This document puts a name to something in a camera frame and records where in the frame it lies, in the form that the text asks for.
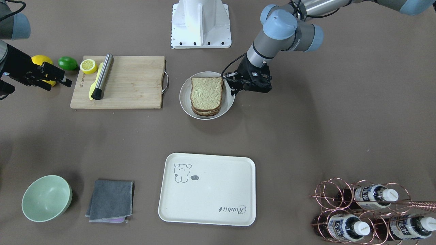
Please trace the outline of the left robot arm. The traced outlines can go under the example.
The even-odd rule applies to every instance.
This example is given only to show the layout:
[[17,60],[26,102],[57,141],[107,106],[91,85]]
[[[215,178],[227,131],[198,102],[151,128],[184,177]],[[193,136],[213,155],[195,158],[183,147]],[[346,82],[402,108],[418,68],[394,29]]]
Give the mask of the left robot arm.
[[240,56],[234,72],[221,76],[232,96],[239,91],[268,93],[272,89],[269,63],[280,52],[316,51],[324,32],[308,19],[325,18],[357,0],[290,0],[286,5],[270,4],[260,15],[262,29],[248,51]]

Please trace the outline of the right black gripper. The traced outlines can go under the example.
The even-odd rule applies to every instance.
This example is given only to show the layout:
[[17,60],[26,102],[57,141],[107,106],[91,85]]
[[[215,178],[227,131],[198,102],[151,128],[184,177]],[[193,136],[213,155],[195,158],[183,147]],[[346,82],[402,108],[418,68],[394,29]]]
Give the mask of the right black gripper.
[[28,54],[9,45],[2,44],[1,51],[4,52],[1,59],[1,75],[7,73],[11,79],[26,86],[37,86],[50,91],[51,84],[45,81],[55,81],[66,87],[72,86],[64,70],[52,65],[50,62],[35,64]]

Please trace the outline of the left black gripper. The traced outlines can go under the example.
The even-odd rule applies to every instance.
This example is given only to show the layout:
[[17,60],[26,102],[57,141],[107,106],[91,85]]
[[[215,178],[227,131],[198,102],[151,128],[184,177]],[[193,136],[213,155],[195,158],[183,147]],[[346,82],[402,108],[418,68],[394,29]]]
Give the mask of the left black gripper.
[[272,89],[272,77],[267,62],[262,60],[260,68],[256,67],[249,62],[246,54],[244,54],[232,61],[226,68],[240,58],[243,59],[238,68],[233,73],[226,73],[226,81],[230,86],[231,95],[236,96],[242,90],[268,93]]

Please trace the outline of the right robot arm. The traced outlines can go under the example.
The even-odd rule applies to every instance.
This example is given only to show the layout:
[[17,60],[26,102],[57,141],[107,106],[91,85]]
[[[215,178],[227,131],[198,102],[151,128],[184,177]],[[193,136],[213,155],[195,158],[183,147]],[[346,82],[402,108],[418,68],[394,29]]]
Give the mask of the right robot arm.
[[54,81],[66,87],[71,87],[72,81],[68,79],[64,71],[50,62],[43,61],[41,65],[35,64],[31,56],[18,50],[5,40],[27,39],[31,34],[31,26],[28,18],[21,12],[26,3],[19,0],[11,0],[11,3],[20,3],[22,6],[12,11],[7,0],[1,1],[1,44],[0,44],[0,71],[1,76],[10,77],[16,82],[26,86],[36,86],[50,91]]

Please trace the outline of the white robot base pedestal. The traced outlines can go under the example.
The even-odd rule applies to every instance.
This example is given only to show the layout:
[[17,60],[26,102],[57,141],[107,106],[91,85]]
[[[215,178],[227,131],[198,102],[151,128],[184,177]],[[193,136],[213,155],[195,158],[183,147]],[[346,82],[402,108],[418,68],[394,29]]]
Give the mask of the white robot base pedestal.
[[180,0],[172,6],[172,49],[218,49],[232,45],[229,7],[221,0]]

